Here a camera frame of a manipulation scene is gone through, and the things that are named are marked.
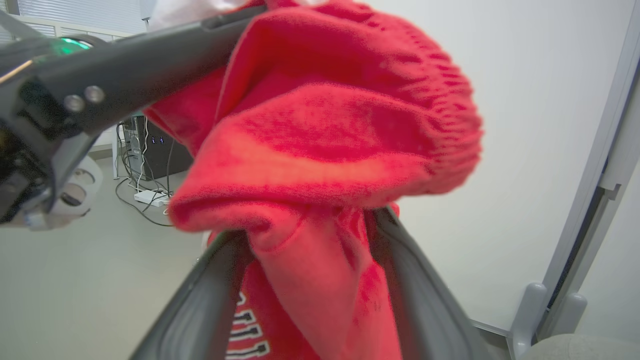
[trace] power strip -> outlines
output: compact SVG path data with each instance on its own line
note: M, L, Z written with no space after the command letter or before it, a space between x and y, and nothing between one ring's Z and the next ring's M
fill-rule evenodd
M164 205L164 200L166 200L166 195L155 192L152 190L145 190L139 193L133 194L133 199L138 202L142 202L144 204L149 204L159 207Z

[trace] window blind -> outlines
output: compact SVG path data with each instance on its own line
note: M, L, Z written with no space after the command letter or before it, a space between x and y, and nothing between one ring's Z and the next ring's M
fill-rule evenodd
M5 0L0 0L0 10L6 12ZM12 40L13 38L11 37L11 34L9 34L9 32L7 32L7 30L5 30L4 28L0 27L0 45L11 42Z
M31 26L32 28L38 30L39 33L44 34L50 38L56 37L56 30L53 28L53 26L28 23L27 25Z
M131 34L146 31L139 0L18 0L18 7L22 16Z

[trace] green light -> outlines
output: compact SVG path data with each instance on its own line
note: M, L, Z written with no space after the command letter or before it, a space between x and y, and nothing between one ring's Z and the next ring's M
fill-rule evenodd
M70 38L61 38L61 39L62 39L63 41L65 41L65 42L70 43L70 44L74 44L74 45L77 45L77 46L79 46L79 47L82 47L82 48L83 48L83 49L85 49L85 50L89 50L89 49L91 49L91 47L90 47L90 46L87 46L87 45L85 45L85 44L83 44L83 43L81 43L81 42L79 42L79 41L77 41L77 40L70 39Z

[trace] red fabric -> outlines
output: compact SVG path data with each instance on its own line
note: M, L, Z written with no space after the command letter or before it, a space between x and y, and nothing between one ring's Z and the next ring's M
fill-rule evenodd
M470 85L397 17L267 4L226 68L147 110L195 156L171 220L248 231L257 262L238 310L260 332L230 354L267 341L261 359L400 359L363 209L464 182L481 138Z

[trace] floor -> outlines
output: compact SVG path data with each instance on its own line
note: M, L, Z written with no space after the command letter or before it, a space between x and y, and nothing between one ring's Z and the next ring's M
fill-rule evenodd
M486 341L489 354L494 360L511 360L507 340L504 336L478 329L480 336Z
M200 254L200 234L146 221L115 197L111 158L97 163L105 180L84 218L43 233L0 229L0 359L127 359ZM164 223L163 209L145 213ZM509 359L504 337L481 335Z

